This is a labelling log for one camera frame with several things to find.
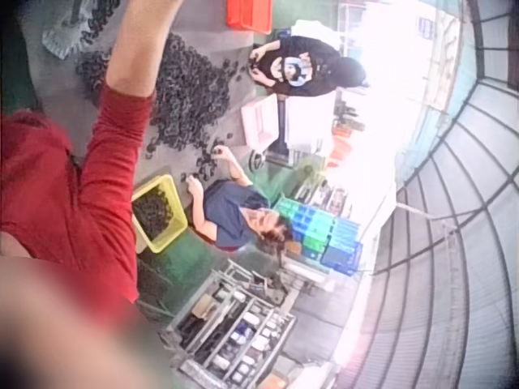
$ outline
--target blue shirt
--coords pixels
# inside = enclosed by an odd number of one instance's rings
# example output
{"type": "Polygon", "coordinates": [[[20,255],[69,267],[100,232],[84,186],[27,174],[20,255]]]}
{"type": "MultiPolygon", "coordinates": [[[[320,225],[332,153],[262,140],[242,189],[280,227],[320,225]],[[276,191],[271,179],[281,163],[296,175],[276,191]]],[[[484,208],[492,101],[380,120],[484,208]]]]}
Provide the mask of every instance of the blue shirt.
{"type": "Polygon", "coordinates": [[[233,181],[215,182],[205,191],[204,214],[206,220],[217,225],[216,246],[242,247],[256,238],[240,207],[256,210],[269,204],[254,186],[241,186],[233,181]]]}

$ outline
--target red sleeve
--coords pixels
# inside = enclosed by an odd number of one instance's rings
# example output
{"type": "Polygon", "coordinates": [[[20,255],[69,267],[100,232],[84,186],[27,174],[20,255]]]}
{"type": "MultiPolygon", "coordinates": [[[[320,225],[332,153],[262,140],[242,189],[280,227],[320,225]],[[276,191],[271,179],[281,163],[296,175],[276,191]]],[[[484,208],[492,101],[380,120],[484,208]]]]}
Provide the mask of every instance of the red sleeve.
{"type": "Polygon", "coordinates": [[[81,173],[79,205],[90,213],[119,258],[135,258],[131,195],[152,101],[153,96],[126,96],[105,86],[81,173]]]}

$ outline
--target metal frame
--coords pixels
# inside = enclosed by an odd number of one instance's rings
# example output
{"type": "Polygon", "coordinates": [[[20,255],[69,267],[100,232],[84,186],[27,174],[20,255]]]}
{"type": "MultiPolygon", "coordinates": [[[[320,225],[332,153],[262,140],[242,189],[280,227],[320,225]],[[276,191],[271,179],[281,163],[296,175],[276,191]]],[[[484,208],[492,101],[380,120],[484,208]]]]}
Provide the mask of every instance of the metal frame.
{"type": "MultiPolygon", "coordinates": [[[[440,168],[436,164],[436,161],[433,156],[431,157],[431,162],[435,167],[436,173],[438,174],[438,178],[440,179],[440,182],[441,182],[441,186],[444,189],[445,196],[447,197],[448,207],[450,208],[450,212],[452,214],[454,214],[455,211],[454,211],[453,199],[451,198],[451,195],[448,192],[447,184],[445,183],[444,177],[441,174],[440,168]]],[[[467,351],[467,342],[469,339],[470,289],[469,289],[469,268],[467,266],[465,243],[463,242],[463,235],[461,234],[460,223],[459,223],[459,220],[457,219],[457,216],[454,216],[454,224],[456,225],[456,228],[457,228],[456,234],[457,234],[457,238],[460,242],[460,247],[461,247],[460,254],[461,254],[461,264],[463,266],[463,281],[464,281],[463,286],[464,286],[464,292],[465,292],[465,306],[464,306],[464,308],[465,308],[465,312],[464,312],[464,314],[465,314],[465,334],[464,334],[464,338],[463,338],[463,349],[461,351],[461,358],[460,358],[460,362],[457,367],[456,384],[454,385],[454,387],[459,387],[460,378],[461,378],[461,370],[462,370],[463,364],[465,362],[465,355],[466,355],[466,351],[467,351]]]]}
{"type": "MultiPolygon", "coordinates": [[[[404,190],[405,204],[409,204],[409,199],[407,197],[407,190],[404,190]]],[[[405,231],[407,235],[407,255],[411,254],[411,228],[410,228],[410,213],[405,213],[405,231]]],[[[382,389],[384,387],[384,383],[386,378],[388,377],[389,368],[391,367],[392,360],[395,357],[395,353],[397,352],[398,340],[400,339],[400,334],[402,331],[402,324],[404,323],[405,309],[407,308],[407,295],[409,292],[409,279],[411,273],[411,264],[408,262],[405,269],[405,285],[404,285],[404,297],[402,298],[402,311],[400,312],[400,318],[398,319],[397,326],[397,334],[395,335],[395,340],[392,343],[391,353],[389,354],[388,362],[384,368],[384,373],[382,374],[382,378],[379,381],[378,388],[382,389]]]]}
{"type": "MultiPolygon", "coordinates": [[[[423,191],[423,184],[420,175],[417,176],[418,188],[420,190],[420,197],[422,199],[423,210],[425,212],[429,212],[429,207],[427,206],[427,200],[425,198],[425,192],[423,191]]],[[[432,227],[431,221],[427,220],[427,236],[429,237],[429,246],[432,245],[432,227]]],[[[427,355],[427,349],[429,347],[429,341],[431,340],[431,329],[432,329],[432,317],[435,309],[435,251],[434,248],[431,249],[431,291],[429,294],[429,317],[427,318],[427,329],[426,336],[423,342],[422,348],[422,356],[420,357],[420,362],[418,364],[418,368],[416,373],[414,374],[413,386],[416,387],[418,385],[418,380],[420,379],[420,374],[422,373],[423,365],[425,363],[425,358],[427,355]]]]}
{"type": "MultiPolygon", "coordinates": [[[[388,263],[390,265],[391,265],[391,262],[392,262],[392,241],[393,241],[393,238],[394,238],[394,229],[395,229],[395,214],[393,213],[391,215],[391,229],[390,229],[390,233],[389,233],[389,258],[388,258],[388,263]]],[[[364,367],[366,366],[367,356],[370,354],[371,347],[373,347],[373,344],[375,343],[375,334],[379,330],[380,318],[382,317],[382,312],[384,310],[384,306],[385,306],[385,303],[386,303],[386,297],[388,296],[388,286],[389,286],[389,279],[390,278],[391,278],[391,272],[389,272],[388,276],[386,277],[386,281],[385,281],[385,285],[384,285],[384,294],[382,295],[382,302],[380,303],[380,309],[379,309],[379,313],[378,313],[377,318],[376,318],[375,328],[373,328],[373,332],[372,332],[373,336],[371,337],[370,343],[367,346],[367,351],[366,351],[365,357],[362,359],[362,363],[361,363],[360,367],[358,368],[357,373],[355,374],[354,381],[350,385],[350,389],[354,389],[355,386],[357,385],[357,381],[360,378],[360,376],[362,375],[362,371],[364,370],[364,367]]]]}
{"type": "Polygon", "coordinates": [[[418,183],[419,192],[420,192],[420,195],[422,198],[422,208],[421,209],[424,210],[423,215],[426,217],[426,222],[427,222],[427,236],[428,236],[427,247],[424,247],[423,249],[411,254],[411,250],[410,250],[411,236],[410,236],[410,230],[409,230],[410,225],[409,225],[409,215],[408,215],[407,220],[406,220],[407,239],[408,239],[407,240],[408,250],[406,253],[406,258],[395,261],[394,260],[395,258],[393,257],[393,252],[392,252],[393,251],[393,240],[394,240],[394,229],[395,229],[394,213],[393,213],[393,216],[391,217],[391,224],[386,225],[386,228],[390,229],[390,242],[389,242],[389,250],[390,250],[389,258],[390,258],[390,260],[388,262],[388,266],[386,266],[383,269],[379,269],[373,273],[373,276],[379,276],[385,272],[388,273],[386,275],[387,278],[385,280],[384,295],[381,299],[380,310],[378,312],[378,317],[375,322],[375,328],[372,332],[370,343],[367,346],[366,352],[364,353],[363,359],[360,363],[360,367],[358,368],[358,370],[355,373],[355,376],[353,377],[352,384],[349,385],[349,387],[352,387],[352,388],[354,388],[356,386],[356,384],[359,380],[359,377],[362,375],[362,372],[364,371],[364,368],[366,367],[367,358],[369,357],[369,354],[371,352],[371,349],[372,349],[372,346],[374,343],[374,339],[375,339],[375,335],[378,332],[378,328],[380,325],[380,317],[381,317],[381,315],[384,311],[384,307],[385,307],[386,294],[388,292],[388,284],[389,284],[389,280],[390,280],[390,276],[391,276],[391,270],[394,269],[395,267],[399,267],[400,265],[405,264],[408,268],[408,272],[405,277],[405,292],[404,292],[404,297],[403,297],[404,301],[403,301],[399,325],[397,328],[396,339],[392,345],[390,357],[389,357],[388,361],[386,362],[386,366],[384,367],[384,371],[382,373],[381,379],[378,382],[378,387],[384,386],[384,382],[385,382],[385,379],[387,378],[388,370],[391,367],[392,360],[393,360],[394,354],[395,354],[395,350],[396,350],[396,347],[398,344],[398,340],[399,340],[399,336],[400,336],[400,332],[401,332],[401,320],[402,320],[402,317],[405,315],[405,308],[406,308],[405,304],[406,304],[407,295],[408,295],[407,289],[409,287],[408,277],[409,277],[409,272],[410,272],[410,270],[409,270],[410,261],[422,256],[423,254],[428,253],[430,255],[430,266],[431,266],[431,268],[430,268],[431,291],[430,291],[430,295],[429,295],[429,316],[427,318],[426,336],[425,336],[425,340],[424,340],[422,351],[421,351],[421,357],[420,357],[418,369],[414,373],[414,381],[413,381],[412,387],[416,387],[418,385],[418,382],[419,382],[419,379],[420,379],[420,376],[422,373],[422,369],[425,365],[425,360],[427,358],[427,350],[429,348],[429,343],[431,340],[433,314],[435,312],[435,290],[436,290],[435,248],[438,245],[446,242],[448,239],[448,237],[442,237],[442,238],[437,239],[435,242],[433,241],[431,224],[432,224],[433,220],[438,220],[439,218],[427,217],[429,210],[428,210],[426,196],[424,193],[424,186],[422,183],[422,178],[420,176],[420,173],[422,172],[423,167],[428,163],[432,163],[432,167],[434,168],[436,174],[438,175],[438,178],[440,179],[440,184],[442,186],[443,192],[445,193],[447,203],[448,203],[448,208],[450,209],[450,212],[451,212],[451,214],[446,217],[452,218],[453,223],[455,224],[455,229],[452,231],[452,233],[455,234],[456,239],[459,242],[458,246],[459,246],[459,253],[460,253],[460,260],[461,260],[459,262],[459,264],[461,265],[461,281],[463,284],[462,293],[464,296],[463,297],[463,306],[462,306],[463,315],[464,315],[462,320],[463,320],[464,325],[462,326],[463,338],[462,338],[462,348],[459,350],[460,354],[457,354],[457,353],[454,354],[458,358],[458,361],[457,361],[456,365],[454,366],[455,370],[453,370],[453,373],[455,374],[452,376],[453,386],[457,387],[461,380],[461,372],[462,372],[463,365],[465,362],[465,355],[466,355],[467,343],[468,343],[468,333],[469,333],[468,331],[469,331],[469,325],[470,325],[470,285],[469,285],[470,280],[469,280],[468,263],[467,263],[467,256],[466,256],[466,252],[465,252],[465,243],[463,240],[464,238],[463,238],[462,229],[464,227],[468,226],[473,220],[475,220],[478,216],[481,216],[482,214],[484,214],[484,216],[486,217],[487,225],[489,225],[489,227],[491,229],[492,239],[495,242],[495,247],[496,247],[497,253],[498,253],[498,263],[500,266],[500,272],[504,278],[504,291],[505,291],[504,299],[505,299],[505,304],[507,306],[507,312],[505,313],[505,315],[501,315],[501,316],[502,316],[502,319],[504,320],[504,324],[505,324],[506,328],[508,329],[508,331],[510,331],[509,332],[509,339],[510,339],[509,343],[510,343],[511,354],[512,354],[511,363],[513,363],[514,366],[517,366],[517,363],[518,363],[516,334],[515,334],[515,329],[513,326],[514,317],[513,317],[513,304],[512,304],[512,301],[513,301],[512,300],[512,285],[511,285],[511,280],[510,280],[510,278],[514,275],[509,274],[508,266],[507,266],[507,263],[505,260],[503,243],[500,240],[500,236],[499,236],[498,230],[495,226],[495,221],[492,218],[492,215],[490,213],[489,207],[503,194],[503,192],[507,188],[513,188],[515,190],[515,192],[519,194],[519,185],[518,185],[518,182],[516,182],[516,179],[519,176],[519,166],[517,166],[511,173],[509,173],[508,170],[504,167],[504,165],[500,162],[498,157],[486,146],[486,144],[481,139],[479,139],[476,135],[474,135],[474,133],[469,128],[467,128],[466,126],[464,126],[463,124],[461,124],[459,122],[460,116],[462,115],[463,112],[465,112],[466,107],[469,106],[472,109],[476,109],[480,113],[485,114],[487,117],[492,119],[495,123],[497,123],[500,127],[497,130],[510,131],[516,136],[516,138],[519,139],[519,132],[517,130],[515,130],[512,127],[508,126],[507,124],[503,123],[501,120],[494,117],[492,114],[490,114],[486,110],[478,107],[477,105],[474,105],[474,103],[471,102],[472,96],[473,96],[476,88],[479,85],[481,85],[482,87],[486,87],[486,88],[492,88],[496,91],[502,92],[503,94],[506,94],[508,96],[511,96],[511,97],[519,100],[519,94],[517,94],[516,89],[514,87],[510,87],[509,82],[507,80],[495,79],[490,76],[485,76],[485,66],[484,66],[484,50],[493,50],[493,49],[508,50],[508,49],[507,48],[484,47],[482,24],[486,23],[486,22],[490,22],[492,20],[510,16],[511,13],[496,15],[496,16],[493,16],[491,18],[486,18],[486,19],[480,19],[477,0],[467,0],[467,2],[470,6],[471,15],[473,16],[472,23],[474,26],[475,45],[477,46],[477,49],[474,52],[475,52],[475,55],[477,58],[476,62],[477,62],[477,69],[478,69],[478,79],[474,83],[474,85],[471,88],[466,99],[463,101],[463,104],[462,104],[460,110],[457,112],[455,117],[452,119],[450,125],[448,126],[448,129],[439,137],[437,143],[431,148],[427,157],[416,168],[416,170],[413,172],[413,174],[405,181],[404,187],[401,189],[405,193],[405,202],[407,203],[408,199],[407,199],[406,187],[413,180],[416,179],[416,182],[418,183]],[[488,81],[490,81],[490,80],[496,81],[499,84],[503,84],[503,87],[501,88],[499,85],[496,86],[496,85],[489,83],[488,81]],[[479,188],[477,187],[474,179],[470,176],[468,169],[466,168],[466,166],[463,164],[460,157],[454,152],[454,150],[451,148],[451,146],[448,143],[448,140],[447,140],[448,136],[450,135],[451,131],[453,130],[453,128],[456,125],[459,127],[459,129],[457,129],[457,130],[465,132],[479,146],[479,148],[481,150],[483,150],[483,152],[491,158],[491,160],[493,161],[495,166],[498,167],[498,169],[503,173],[503,175],[505,177],[504,182],[497,188],[495,193],[492,194],[487,199],[483,198],[483,195],[480,192],[479,188]],[[447,149],[447,152],[453,156],[455,163],[460,166],[463,176],[466,177],[472,190],[474,191],[474,193],[478,197],[479,202],[481,203],[481,206],[478,207],[477,209],[471,211],[470,212],[471,215],[463,221],[460,221],[460,219],[459,219],[459,216],[461,216],[461,214],[455,213],[453,199],[450,195],[448,184],[444,180],[442,171],[435,161],[435,153],[441,146],[445,146],[445,148],[447,149]]]}
{"type": "MultiPolygon", "coordinates": [[[[444,142],[444,146],[451,153],[454,160],[456,160],[456,162],[460,166],[461,170],[463,170],[464,175],[469,180],[470,186],[472,186],[474,193],[476,194],[476,196],[478,196],[478,199],[483,206],[483,204],[485,203],[485,200],[483,198],[483,195],[479,191],[478,186],[474,182],[474,179],[470,176],[469,171],[463,165],[463,163],[461,162],[460,158],[456,155],[456,153],[451,149],[451,147],[449,146],[447,141],[444,142]]],[[[484,212],[485,216],[487,217],[487,221],[490,226],[492,236],[495,240],[495,246],[496,246],[496,249],[498,252],[500,268],[501,268],[501,271],[503,272],[504,287],[506,290],[506,300],[507,300],[506,302],[507,302],[507,308],[508,308],[508,323],[505,323],[504,325],[506,327],[508,327],[510,330],[510,338],[511,338],[510,343],[512,344],[513,365],[517,366],[517,347],[516,347],[516,342],[515,342],[516,335],[515,335],[515,328],[514,328],[515,326],[513,325],[514,322],[513,322],[512,285],[510,284],[510,275],[509,275],[509,271],[508,271],[508,266],[506,263],[506,258],[504,257],[504,250],[503,250],[503,245],[501,244],[500,236],[497,233],[497,228],[495,227],[494,220],[492,219],[492,215],[491,215],[490,211],[488,210],[488,207],[483,207],[481,212],[484,212]]]]}

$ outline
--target green crate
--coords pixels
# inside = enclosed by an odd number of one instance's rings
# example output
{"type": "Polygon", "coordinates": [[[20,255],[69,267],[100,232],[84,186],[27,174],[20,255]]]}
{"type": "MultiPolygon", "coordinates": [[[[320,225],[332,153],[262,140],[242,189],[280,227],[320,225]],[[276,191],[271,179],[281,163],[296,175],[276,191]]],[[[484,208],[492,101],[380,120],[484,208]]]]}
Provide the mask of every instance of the green crate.
{"type": "Polygon", "coordinates": [[[308,236],[305,236],[302,245],[318,253],[323,253],[326,249],[326,242],[308,236]]]}

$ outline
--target graphic t-shirt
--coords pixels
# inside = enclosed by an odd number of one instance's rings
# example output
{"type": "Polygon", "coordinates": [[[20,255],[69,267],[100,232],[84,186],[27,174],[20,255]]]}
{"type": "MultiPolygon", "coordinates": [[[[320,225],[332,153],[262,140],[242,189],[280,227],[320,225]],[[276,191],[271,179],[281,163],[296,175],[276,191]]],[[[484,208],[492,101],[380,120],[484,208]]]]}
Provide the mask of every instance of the graphic t-shirt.
{"type": "Polygon", "coordinates": [[[268,51],[259,69],[276,80],[275,93],[287,96],[321,96],[337,86],[329,76],[328,64],[341,55],[332,46],[305,36],[280,39],[278,50],[268,51]]]}
{"type": "Polygon", "coordinates": [[[268,200],[254,186],[241,186],[234,181],[219,181],[204,193],[205,218],[217,225],[217,247],[238,248],[254,241],[256,233],[240,212],[268,208],[268,200]]]}

